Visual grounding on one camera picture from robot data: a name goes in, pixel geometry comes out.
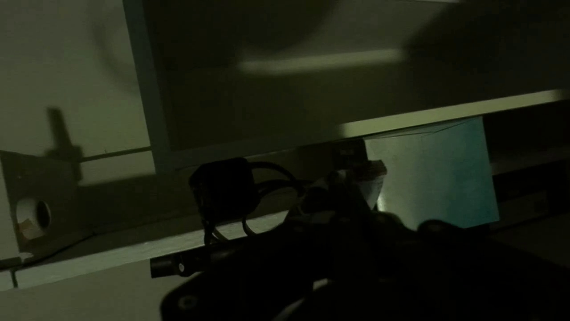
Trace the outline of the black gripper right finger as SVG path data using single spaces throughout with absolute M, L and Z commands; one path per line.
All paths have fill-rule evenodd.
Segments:
M 487 224 L 462 227 L 448 220 L 440 219 L 428 219 L 419 224 L 417 231 L 424 238 L 431 238 L 435 242 L 469 242 L 474 238 L 487 236 L 490 227 Z

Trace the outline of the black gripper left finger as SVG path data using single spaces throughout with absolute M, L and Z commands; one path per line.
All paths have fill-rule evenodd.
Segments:
M 326 176 L 334 222 L 350 233 L 362 233 L 374 215 L 382 194 L 382 174 L 360 169 L 337 169 Z

